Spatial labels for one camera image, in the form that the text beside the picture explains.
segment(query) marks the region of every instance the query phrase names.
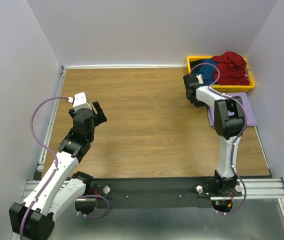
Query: purple cloth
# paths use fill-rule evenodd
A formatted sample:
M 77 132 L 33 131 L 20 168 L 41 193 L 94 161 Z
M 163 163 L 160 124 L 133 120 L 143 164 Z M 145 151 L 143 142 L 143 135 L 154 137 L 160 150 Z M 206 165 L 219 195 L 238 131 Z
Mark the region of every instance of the purple cloth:
M 247 115 L 247 126 L 248 127 L 256 126 L 258 123 L 257 123 L 256 118 L 254 117 L 248 95 L 245 92 L 232 92 L 232 93 L 226 93 L 226 94 L 231 96 L 231 97 L 235 97 L 235 96 L 241 97 L 242 102 L 243 102 L 243 106 L 244 106 L 244 109 L 245 109 L 245 112 L 246 112 L 246 115 Z M 211 127 L 213 127 L 213 125 L 214 125 L 214 109 L 210 107 L 207 115 L 208 115 L 209 125 Z

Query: wooden table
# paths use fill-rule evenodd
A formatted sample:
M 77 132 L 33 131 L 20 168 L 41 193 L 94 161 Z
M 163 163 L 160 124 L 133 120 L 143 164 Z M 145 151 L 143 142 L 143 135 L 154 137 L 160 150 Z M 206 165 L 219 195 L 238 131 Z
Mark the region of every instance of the wooden table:
M 219 136 L 208 111 L 186 99 L 186 68 L 68 69 L 61 96 L 86 92 L 99 101 L 107 122 L 76 171 L 95 178 L 212 176 L 219 159 Z M 58 150 L 72 127 L 71 105 L 61 100 L 50 148 Z M 45 173 L 53 162 L 47 154 Z M 242 176 L 269 175 L 254 127 L 238 148 Z

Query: red cloth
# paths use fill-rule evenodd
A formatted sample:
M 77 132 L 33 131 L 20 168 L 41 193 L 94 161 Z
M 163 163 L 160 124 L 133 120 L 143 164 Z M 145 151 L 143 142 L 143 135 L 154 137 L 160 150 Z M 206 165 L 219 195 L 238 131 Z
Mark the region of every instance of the red cloth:
M 221 56 L 211 58 L 217 63 L 220 70 L 220 78 L 217 81 L 220 85 L 250 85 L 246 75 L 247 62 L 242 56 L 233 52 L 226 51 Z M 214 79 L 218 77 L 218 72 L 214 71 Z

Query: yellow bin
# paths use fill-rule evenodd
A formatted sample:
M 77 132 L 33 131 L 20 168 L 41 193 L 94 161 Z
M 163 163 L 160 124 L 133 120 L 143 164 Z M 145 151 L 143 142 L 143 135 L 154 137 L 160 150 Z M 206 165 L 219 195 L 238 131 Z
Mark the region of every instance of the yellow bin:
M 189 73 L 191 72 L 190 61 L 192 62 L 192 61 L 196 61 L 199 59 L 210 59 L 212 57 L 213 56 L 188 56 L 186 58 L 188 72 Z M 250 67 L 249 65 L 246 65 L 246 67 L 249 69 L 248 75 L 249 75 L 250 85 L 246 85 L 246 86 L 245 85 L 213 85 L 212 88 L 219 91 L 220 93 L 248 92 L 250 89 L 254 89 L 256 85 L 254 83 L 254 79 L 252 77 Z

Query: metal screw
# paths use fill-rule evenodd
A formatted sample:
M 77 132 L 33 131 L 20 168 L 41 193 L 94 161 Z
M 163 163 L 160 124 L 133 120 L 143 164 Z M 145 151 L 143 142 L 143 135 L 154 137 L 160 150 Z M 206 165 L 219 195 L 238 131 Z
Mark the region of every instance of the metal screw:
M 196 191 L 200 194 L 203 193 L 203 187 L 201 185 L 196 186 Z
M 242 187 L 240 185 L 236 185 L 235 190 L 240 193 L 242 192 Z
M 109 186 L 105 186 L 105 187 L 103 188 L 103 192 L 104 192 L 105 194 L 108 194 L 108 193 L 110 192 Z

